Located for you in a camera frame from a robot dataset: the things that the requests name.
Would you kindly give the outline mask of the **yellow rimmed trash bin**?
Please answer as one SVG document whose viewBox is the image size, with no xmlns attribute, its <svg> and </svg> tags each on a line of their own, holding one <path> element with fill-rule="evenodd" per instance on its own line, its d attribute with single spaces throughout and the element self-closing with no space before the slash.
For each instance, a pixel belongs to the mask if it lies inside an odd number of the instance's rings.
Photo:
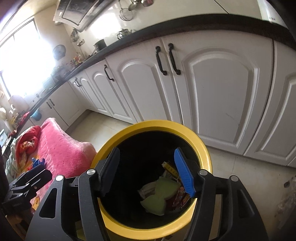
<svg viewBox="0 0 296 241">
<path fill-rule="evenodd" d="M 120 150 L 120 162 L 110 191 L 99 199 L 108 231 L 134 240 L 154 240 L 171 235 L 192 218 L 196 199 L 177 214 L 162 216 L 147 212 L 140 204 L 138 191 L 158 180 L 164 173 L 163 162 L 174 164 L 174 151 L 212 172 L 210 154 L 201 138 L 188 127 L 169 120 L 148 120 L 128 126 L 111 137 L 97 152 L 91 167 Z"/>
</svg>

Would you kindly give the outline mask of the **black countertop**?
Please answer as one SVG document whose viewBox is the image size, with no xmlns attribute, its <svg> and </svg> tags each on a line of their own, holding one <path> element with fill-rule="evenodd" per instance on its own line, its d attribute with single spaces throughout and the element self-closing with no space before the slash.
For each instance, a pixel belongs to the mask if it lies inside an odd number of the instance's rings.
<svg viewBox="0 0 296 241">
<path fill-rule="evenodd" d="M 249 16 L 231 14 L 192 15 L 164 21 L 139 30 L 134 34 L 125 37 L 123 40 L 116 41 L 69 72 L 66 77 L 60 79 L 43 98 L 39 99 L 34 106 L 29 108 L 27 114 L 23 118 L 23 121 L 18 125 L 17 131 L 20 132 L 21 128 L 23 128 L 29 120 L 30 116 L 34 114 L 35 111 L 47 100 L 47 98 L 49 98 L 49 96 L 57 91 L 63 84 L 86 68 L 89 68 L 106 59 L 106 57 L 126 48 L 130 48 L 131 46 L 142 44 L 154 39 L 170 35 L 201 31 L 234 31 L 262 36 L 281 43 L 295 52 L 295 37 L 293 35 L 295 25 L 288 29 L 276 23 L 259 20 Z"/>
</svg>

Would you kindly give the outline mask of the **white kitchen cabinets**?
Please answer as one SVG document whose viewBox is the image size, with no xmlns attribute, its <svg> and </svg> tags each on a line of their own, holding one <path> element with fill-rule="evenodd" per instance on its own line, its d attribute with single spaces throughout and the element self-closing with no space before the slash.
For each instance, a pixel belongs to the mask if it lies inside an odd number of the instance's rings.
<svg viewBox="0 0 296 241">
<path fill-rule="evenodd" d="M 234 31 L 195 31 L 101 54 L 40 100 L 64 129 L 85 110 L 169 120 L 213 148 L 295 166 L 295 49 Z"/>
</svg>

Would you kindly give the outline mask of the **light green crumpled cloth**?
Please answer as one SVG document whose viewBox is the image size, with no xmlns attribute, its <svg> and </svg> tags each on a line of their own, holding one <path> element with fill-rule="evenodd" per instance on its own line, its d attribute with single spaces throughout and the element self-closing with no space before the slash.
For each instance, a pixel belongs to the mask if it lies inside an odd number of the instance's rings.
<svg viewBox="0 0 296 241">
<path fill-rule="evenodd" d="M 18 172 L 18 165 L 16 161 L 16 145 L 18 139 L 15 138 L 11 144 L 11 153 L 6 161 L 5 173 L 7 177 L 16 178 Z"/>
</svg>

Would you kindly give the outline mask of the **steel range hood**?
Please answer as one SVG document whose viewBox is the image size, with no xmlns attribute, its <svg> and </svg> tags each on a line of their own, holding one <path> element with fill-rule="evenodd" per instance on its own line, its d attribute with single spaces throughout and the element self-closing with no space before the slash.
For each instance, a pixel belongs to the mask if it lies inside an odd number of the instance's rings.
<svg viewBox="0 0 296 241">
<path fill-rule="evenodd" d="M 69 25 L 83 32 L 113 1 L 63 0 L 59 1 L 53 21 Z"/>
</svg>

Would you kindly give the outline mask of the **black cooking pot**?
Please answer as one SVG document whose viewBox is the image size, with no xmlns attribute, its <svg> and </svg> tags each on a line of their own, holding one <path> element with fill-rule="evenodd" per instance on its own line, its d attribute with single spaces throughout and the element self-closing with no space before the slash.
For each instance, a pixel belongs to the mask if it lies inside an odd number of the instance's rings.
<svg viewBox="0 0 296 241">
<path fill-rule="evenodd" d="M 104 39 L 101 39 L 99 41 L 97 41 L 95 44 L 94 44 L 94 47 L 95 47 L 95 51 L 96 52 L 99 52 L 101 51 L 102 49 L 106 48 L 107 45 L 106 45 L 106 42 Z"/>
</svg>

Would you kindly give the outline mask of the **small wall fan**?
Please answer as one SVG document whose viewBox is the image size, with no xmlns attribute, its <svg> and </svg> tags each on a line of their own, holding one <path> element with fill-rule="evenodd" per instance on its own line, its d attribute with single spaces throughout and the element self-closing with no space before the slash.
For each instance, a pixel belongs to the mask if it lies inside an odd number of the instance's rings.
<svg viewBox="0 0 296 241">
<path fill-rule="evenodd" d="M 55 60 L 60 60 L 66 55 L 66 47 L 64 45 L 57 45 L 53 49 L 53 56 Z"/>
</svg>

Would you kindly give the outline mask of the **purple red snack wrapper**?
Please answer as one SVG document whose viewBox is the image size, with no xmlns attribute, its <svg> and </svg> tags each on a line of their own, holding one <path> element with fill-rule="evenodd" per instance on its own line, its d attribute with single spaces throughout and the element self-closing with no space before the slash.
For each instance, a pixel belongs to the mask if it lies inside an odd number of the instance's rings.
<svg viewBox="0 0 296 241">
<path fill-rule="evenodd" d="M 172 207 L 174 209 L 182 209 L 187 202 L 190 200 L 189 194 L 185 191 L 184 187 L 181 186 L 178 189 L 177 195 L 175 197 L 175 200 L 173 201 Z"/>
</svg>

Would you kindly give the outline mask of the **yellow snack wrapper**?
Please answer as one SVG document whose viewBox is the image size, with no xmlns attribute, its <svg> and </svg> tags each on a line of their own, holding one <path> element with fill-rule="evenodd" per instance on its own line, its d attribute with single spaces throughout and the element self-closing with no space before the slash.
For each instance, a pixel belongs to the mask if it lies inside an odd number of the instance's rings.
<svg viewBox="0 0 296 241">
<path fill-rule="evenodd" d="M 170 173 L 170 175 L 172 175 L 174 178 L 178 179 L 179 178 L 179 174 L 178 172 L 167 162 L 163 162 L 162 163 L 163 168 Z"/>
</svg>

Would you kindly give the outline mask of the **blue plastic bag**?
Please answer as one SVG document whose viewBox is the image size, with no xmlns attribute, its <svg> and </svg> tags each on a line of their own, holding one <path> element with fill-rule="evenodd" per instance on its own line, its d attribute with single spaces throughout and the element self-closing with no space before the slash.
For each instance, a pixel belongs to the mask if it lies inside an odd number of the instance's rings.
<svg viewBox="0 0 296 241">
<path fill-rule="evenodd" d="M 45 159 L 44 158 L 42 158 L 42 159 L 32 158 L 32 169 L 38 165 L 45 166 Z"/>
</svg>

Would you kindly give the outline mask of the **metal teapot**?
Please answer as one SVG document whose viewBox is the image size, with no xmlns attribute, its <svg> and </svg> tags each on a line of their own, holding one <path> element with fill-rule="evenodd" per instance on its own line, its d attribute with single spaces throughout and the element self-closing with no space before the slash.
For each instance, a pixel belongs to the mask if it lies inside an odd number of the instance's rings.
<svg viewBox="0 0 296 241">
<path fill-rule="evenodd" d="M 135 32 L 135 30 L 122 29 L 122 30 L 120 30 L 120 31 L 117 33 L 116 37 L 117 37 L 118 40 L 121 40 L 121 39 L 123 39 L 124 37 L 126 37 L 126 36 L 128 36 L 128 35 L 130 35 L 130 34 L 132 34 L 132 33 L 134 33 L 134 32 Z"/>
</svg>

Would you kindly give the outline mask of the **blue hanging bowl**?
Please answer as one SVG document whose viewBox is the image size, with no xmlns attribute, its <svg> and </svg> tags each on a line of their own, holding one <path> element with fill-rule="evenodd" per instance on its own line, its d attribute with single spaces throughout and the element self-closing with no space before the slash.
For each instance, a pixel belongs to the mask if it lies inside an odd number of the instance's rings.
<svg viewBox="0 0 296 241">
<path fill-rule="evenodd" d="M 39 111 L 39 109 L 37 109 L 32 115 L 31 115 L 31 118 L 35 121 L 40 121 L 41 118 L 42 118 L 42 114 L 41 112 Z"/>
</svg>

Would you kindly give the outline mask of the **pink fluffy blanket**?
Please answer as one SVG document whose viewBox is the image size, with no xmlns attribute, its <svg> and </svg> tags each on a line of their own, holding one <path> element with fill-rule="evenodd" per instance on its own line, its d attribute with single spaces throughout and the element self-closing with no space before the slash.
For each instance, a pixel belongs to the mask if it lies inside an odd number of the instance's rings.
<svg viewBox="0 0 296 241">
<path fill-rule="evenodd" d="M 79 142 L 65 133 L 54 118 L 46 119 L 40 126 L 39 142 L 31 160 L 45 159 L 45 168 L 55 178 L 81 175 L 90 168 L 96 150 L 89 142 Z"/>
</svg>

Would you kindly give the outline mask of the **red folded cloth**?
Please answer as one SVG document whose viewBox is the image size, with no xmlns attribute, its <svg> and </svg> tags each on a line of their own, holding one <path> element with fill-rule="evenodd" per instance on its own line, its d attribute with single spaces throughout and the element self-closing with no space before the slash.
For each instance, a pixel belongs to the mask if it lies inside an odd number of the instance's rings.
<svg viewBox="0 0 296 241">
<path fill-rule="evenodd" d="M 32 154 L 38 146 L 40 135 L 41 127 L 31 126 L 16 143 L 16 158 Z"/>
</svg>

